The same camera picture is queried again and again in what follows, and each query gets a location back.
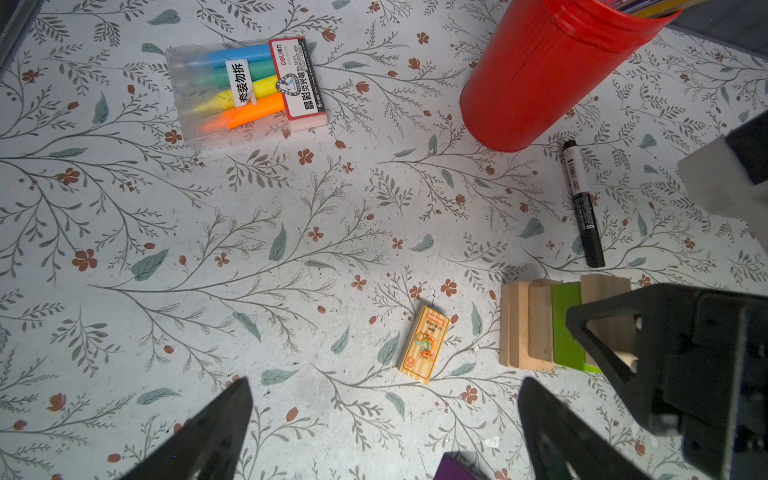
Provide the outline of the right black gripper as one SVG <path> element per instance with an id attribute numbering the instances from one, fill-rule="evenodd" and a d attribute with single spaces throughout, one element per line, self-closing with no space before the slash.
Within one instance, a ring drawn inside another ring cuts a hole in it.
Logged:
<path id="1" fill-rule="evenodd" d="M 628 317 L 636 370 L 589 328 Z M 567 311 L 572 337 L 636 420 L 679 420 L 686 463 L 712 479 L 767 476 L 767 300 L 663 283 Z"/>

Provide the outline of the purple block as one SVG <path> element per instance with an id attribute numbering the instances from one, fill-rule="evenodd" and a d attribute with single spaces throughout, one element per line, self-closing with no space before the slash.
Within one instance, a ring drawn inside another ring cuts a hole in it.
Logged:
<path id="1" fill-rule="evenodd" d="M 481 480 L 481 476 L 463 465 L 450 453 L 445 453 L 433 477 L 434 480 Z"/>

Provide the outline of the printed dragon wood block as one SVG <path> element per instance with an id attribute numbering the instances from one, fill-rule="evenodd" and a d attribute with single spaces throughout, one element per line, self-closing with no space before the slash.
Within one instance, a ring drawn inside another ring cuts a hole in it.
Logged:
<path id="1" fill-rule="evenodd" d="M 429 306 L 423 306 L 403 349 L 398 370 L 428 385 L 449 327 L 448 317 Z"/>

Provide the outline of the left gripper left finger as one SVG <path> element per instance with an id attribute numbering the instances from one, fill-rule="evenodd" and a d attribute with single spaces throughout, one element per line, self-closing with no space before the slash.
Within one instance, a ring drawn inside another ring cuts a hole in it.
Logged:
<path id="1" fill-rule="evenodd" d="M 124 477 L 232 479 L 252 411 L 249 381 L 241 378 Z"/>

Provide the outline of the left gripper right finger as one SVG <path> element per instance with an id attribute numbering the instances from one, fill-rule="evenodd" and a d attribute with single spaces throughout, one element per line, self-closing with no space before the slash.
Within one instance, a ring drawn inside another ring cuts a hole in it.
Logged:
<path id="1" fill-rule="evenodd" d="M 532 377 L 522 382 L 518 410 L 537 479 L 647 477 Z"/>

